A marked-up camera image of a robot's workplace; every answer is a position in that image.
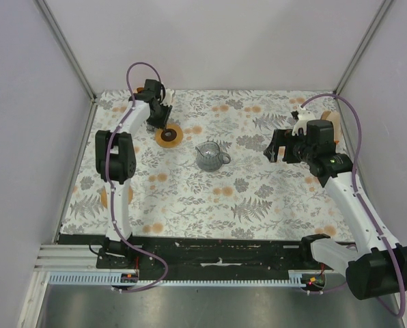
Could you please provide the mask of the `glass coffee server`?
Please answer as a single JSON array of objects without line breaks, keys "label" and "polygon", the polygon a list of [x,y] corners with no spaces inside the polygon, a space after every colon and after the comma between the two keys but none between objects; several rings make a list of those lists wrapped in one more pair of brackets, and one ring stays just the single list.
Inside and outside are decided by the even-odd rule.
[{"label": "glass coffee server", "polygon": [[231,162],[228,153],[223,152],[221,147],[214,141],[205,141],[195,146],[197,151],[196,164],[205,172],[215,172],[223,165]]}]

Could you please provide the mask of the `orange coffee filter box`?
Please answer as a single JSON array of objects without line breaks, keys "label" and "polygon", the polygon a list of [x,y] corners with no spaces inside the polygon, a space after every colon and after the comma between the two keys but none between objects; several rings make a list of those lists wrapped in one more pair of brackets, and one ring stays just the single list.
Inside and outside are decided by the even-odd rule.
[{"label": "orange coffee filter box", "polygon": [[336,111],[324,111],[321,115],[322,120],[332,123],[334,130],[334,142],[338,144],[341,138],[341,116]]}]

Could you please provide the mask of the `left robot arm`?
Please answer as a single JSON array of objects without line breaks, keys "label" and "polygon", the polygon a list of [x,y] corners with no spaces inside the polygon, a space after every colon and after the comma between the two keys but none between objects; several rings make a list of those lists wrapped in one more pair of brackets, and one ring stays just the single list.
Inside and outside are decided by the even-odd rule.
[{"label": "left robot arm", "polygon": [[132,93],[117,126],[95,134],[96,171],[106,189],[109,225],[98,257],[112,259],[120,268],[135,261],[135,250],[129,247],[132,227],[129,219],[130,181],[137,168],[133,135],[145,124],[164,129],[172,105],[165,86],[155,79],[145,81],[143,88]]}]

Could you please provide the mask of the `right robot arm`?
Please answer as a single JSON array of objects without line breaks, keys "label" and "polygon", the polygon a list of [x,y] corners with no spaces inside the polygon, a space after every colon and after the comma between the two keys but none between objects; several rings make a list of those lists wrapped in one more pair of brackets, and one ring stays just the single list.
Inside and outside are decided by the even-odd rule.
[{"label": "right robot arm", "polygon": [[358,186],[353,162],[336,151],[333,124],[327,120],[300,121],[293,129],[276,129],[264,156],[277,161],[284,148],[283,162],[306,163],[310,173],[334,200],[355,242],[348,249],[325,234],[302,238],[299,264],[313,269],[325,264],[345,277],[359,300],[407,291],[407,246],[393,236]]}]

